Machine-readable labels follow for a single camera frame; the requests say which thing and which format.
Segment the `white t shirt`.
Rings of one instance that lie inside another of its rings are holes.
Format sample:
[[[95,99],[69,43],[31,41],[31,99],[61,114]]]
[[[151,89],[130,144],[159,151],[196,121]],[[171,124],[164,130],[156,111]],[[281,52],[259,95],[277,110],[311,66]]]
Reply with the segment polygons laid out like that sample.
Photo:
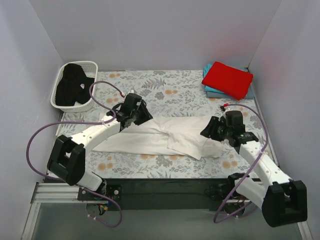
[[[202,157],[219,158],[223,151],[222,143],[201,135],[210,119],[210,116],[157,116],[141,125],[131,125],[104,140],[93,150],[105,153],[182,155],[197,160]]]

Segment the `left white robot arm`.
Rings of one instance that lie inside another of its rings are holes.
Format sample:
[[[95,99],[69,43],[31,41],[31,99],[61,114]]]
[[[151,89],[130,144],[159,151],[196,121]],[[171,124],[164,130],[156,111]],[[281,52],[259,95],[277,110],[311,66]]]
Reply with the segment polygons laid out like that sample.
[[[123,103],[117,104],[103,116],[101,124],[70,137],[60,135],[53,145],[47,169],[70,186],[89,189],[95,200],[101,200],[107,193],[106,184],[100,176],[86,170],[86,155],[131,124],[139,126],[152,118],[142,97],[129,93]]]

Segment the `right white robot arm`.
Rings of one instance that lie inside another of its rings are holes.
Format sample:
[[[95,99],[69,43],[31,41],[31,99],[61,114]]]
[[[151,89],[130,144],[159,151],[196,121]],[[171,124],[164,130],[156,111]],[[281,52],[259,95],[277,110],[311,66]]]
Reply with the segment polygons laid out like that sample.
[[[221,211],[227,201],[245,197],[262,211],[270,227],[304,222],[308,218],[307,187],[301,180],[293,180],[266,154],[264,146],[252,132],[246,131],[243,114],[226,110],[221,117],[211,117],[201,136],[229,145],[250,164],[261,184],[249,177],[249,172],[234,173],[227,178]]]

